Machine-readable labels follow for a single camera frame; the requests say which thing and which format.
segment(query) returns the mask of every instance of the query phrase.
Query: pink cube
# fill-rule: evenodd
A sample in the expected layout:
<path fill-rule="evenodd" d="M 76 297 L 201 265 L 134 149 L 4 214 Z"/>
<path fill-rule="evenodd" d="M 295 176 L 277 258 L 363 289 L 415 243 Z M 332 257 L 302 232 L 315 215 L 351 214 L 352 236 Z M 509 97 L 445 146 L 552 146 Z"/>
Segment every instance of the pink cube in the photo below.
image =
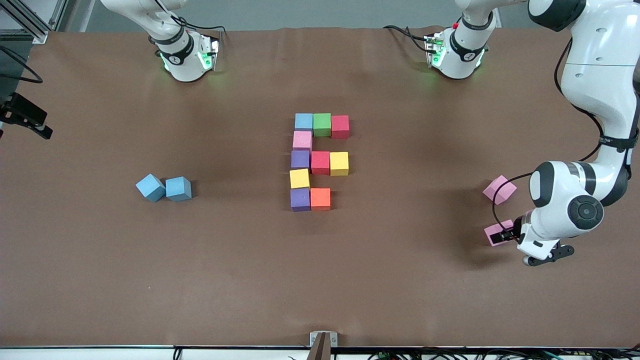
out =
<path fill-rule="evenodd" d="M 502 226 L 504 226 L 507 230 L 511 230 L 513 228 L 513 221 L 511 220 L 503 221 Z M 502 245 L 504 243 L 509 242 L 509 240 L 511 240 L 510 236 L 508 235 L 505 236 L 504 234 L 502 234 L 503 231 L 504 230 L 502 230 L 502 227 L 500 226 L 500 224 L 492 225 L 490 227 L 487 227 L 484 230 L 484 233 L 486 234 L 486 237 L 489 239 L 489 243 L 491 244 L 491 246 Z"/>
<path fill-rule="evenodd" d="M 293 132 L 293 149 L 306 150 L 311 152 L 311 143 L 313 135 L 311 131 L 294 131 Z"/>
<path fill-rule="evenodd" d="M 506 177 L 500 175 L 496 180 L 493 180 L 491 184 L 489 184 L 489 187 L 484 189 L 482 193 L 485 194 L 489 198 L 489 200 L 493 200 L 493 195 L 495 194 L 495 191 L 498 190 L 500 185 L 506 182 L 507 182 Z M 508 183 L 507 185 L 504 185 L 500 189 L 500 192 L 498 193 L 498 195 L 496 195 L 495 197 L 495 204 L 500 205 L 503 202 L 507 201 L 507 199 L 511 196 L 511 194 L 513 194 L 516 191 L 516 189 L 517 187 L 513 183 Z"/>
<path fill-rule="evenodd" d="M 334 115 L 331 117 L 331 138 L 349 138 L 349 115 Z"/>

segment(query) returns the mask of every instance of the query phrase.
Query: red cube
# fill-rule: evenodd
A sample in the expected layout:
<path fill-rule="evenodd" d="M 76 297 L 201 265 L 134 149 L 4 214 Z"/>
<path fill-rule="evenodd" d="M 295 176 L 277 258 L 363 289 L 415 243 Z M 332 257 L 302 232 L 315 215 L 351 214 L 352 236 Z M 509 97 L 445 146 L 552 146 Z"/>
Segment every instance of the red cube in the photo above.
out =
<path fill-rule="evenodd" d="M 328 151 L 312 151 L 311 152 L 311 174 L 314 175 L 331 175 L 329 167 L 330 153 Z"/>
<path fill-rule="evenodd" d="M 331 189 L 311 188 L 311 211 L 331 210 Z"/>
<path fill-rule="evenodd" d="M 334 115 L 331 117 L 331 138 L 349 138 L 349 115 Z"/>

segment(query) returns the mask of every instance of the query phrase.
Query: metal frame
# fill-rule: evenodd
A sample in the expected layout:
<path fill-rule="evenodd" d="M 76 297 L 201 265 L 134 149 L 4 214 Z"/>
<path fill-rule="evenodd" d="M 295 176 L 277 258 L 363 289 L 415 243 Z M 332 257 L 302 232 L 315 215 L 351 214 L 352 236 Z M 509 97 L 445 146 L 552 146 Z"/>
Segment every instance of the metal frame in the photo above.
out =
<path fill-rule="evenodd" d="M 67 0 L 59 1 L 56 5 L 54 15 L 60 15 L 67 5 Z M 48 23 L 42 20 L 33 10 L 31 10 L 22 0 L 0 0 L 2 8 L 13 20 L 33 36 L 34 44 L 44 44 L 47 41 L 49 31 L 53 29 Z"/>

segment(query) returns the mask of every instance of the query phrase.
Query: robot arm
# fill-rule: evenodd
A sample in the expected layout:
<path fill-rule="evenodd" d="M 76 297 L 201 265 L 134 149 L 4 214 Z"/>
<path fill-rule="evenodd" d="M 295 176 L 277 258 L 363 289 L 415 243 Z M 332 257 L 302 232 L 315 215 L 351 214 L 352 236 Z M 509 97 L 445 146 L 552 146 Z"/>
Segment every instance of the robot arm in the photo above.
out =
<path fill-rule="evenodd" d="M 536 208 L 516 220 L 513 233 L 519 235 L 518 249 L 528 255 L 525 264 L 540 265 L 570 255 L 557 246 L 559 241 L 595 229 L 604 207 L 627 190 L 637 142 L 639 100 L 633 80 L 640 57 L 640 5 L 632 0 L 530 0 L 529 14 L 555 31 L 572 24 L 561 89 L 573 105 L 596 115 L 604 129 L 594 162 L 547 161 L 531 176 Z"/>
<path fill-rule="evenodd" d="M 480 66 L 484 47 L 496 26 L 495 9 L 526 0 L 456 0 L 462 10 L 453 28 L 427 38 L 428 63 L 452 79 L 464 79 Z"/>
<path fill-rule="evenodd" d="M 187 0 L 101 0 L 112 12 L 140 25 L 160 49 L 165 69 L 179 81 L 195 81 L 215 67 L 219 42 L 187 30 L 172 12 Z"/>

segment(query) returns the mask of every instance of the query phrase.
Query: cube arrangement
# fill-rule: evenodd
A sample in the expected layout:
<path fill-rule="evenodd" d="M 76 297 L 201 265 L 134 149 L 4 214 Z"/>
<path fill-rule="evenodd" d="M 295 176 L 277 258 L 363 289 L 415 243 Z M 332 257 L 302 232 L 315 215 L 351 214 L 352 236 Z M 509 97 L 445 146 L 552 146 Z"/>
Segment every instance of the cube arrangement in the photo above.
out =
<path fill-rule="evenodd" d="M 491 201 L 493 201 L 493 196 L 495 196 L 496 205 L 502 204 L 518 189 L 514 184 L 505 184 L 506 182 L 508 182 L 507 178 L 500 175 L 498 178 L 493 180 L 482 193 Z M 502 184 L 505 185 L 498 192 L 498 188 L 500 188 Z M 513 222 L 511 220 L 507 220 L 502 223 L 502 226 L 510 231 L 513 228 Z M 491 244 L 491 246 L 502 245 L 512 239 L 512 234 L 510 232 L 505 232 L 505 230 L 502 229 L 502 226 L 500 226 L 500 224 L 494 224 L 484 229 L 484 234 L 489 239 L 489 244 Z"/>
<path fill-rule="evenodd" d="M 310 174 L 349 175 L 349 153 L 313 151 L 313 137 L 347 139 L 349 132 L 348 115 L 296 114 L 289 171 L 293 211 L 331 210 L 331 189 L 312 188 Z"/>
<path fill-rule="evenodd" d="M 140 180 L 136 187 L 150 202 L 157 202 L 166 196 L 172 201 L 184 201 L 189 200 L 193 196 L 191 194 L 191 181 L 187 180 L 184 176 L 175 177 L 162 184 L 157 177 L 153 174 L 145 176 Z"/>

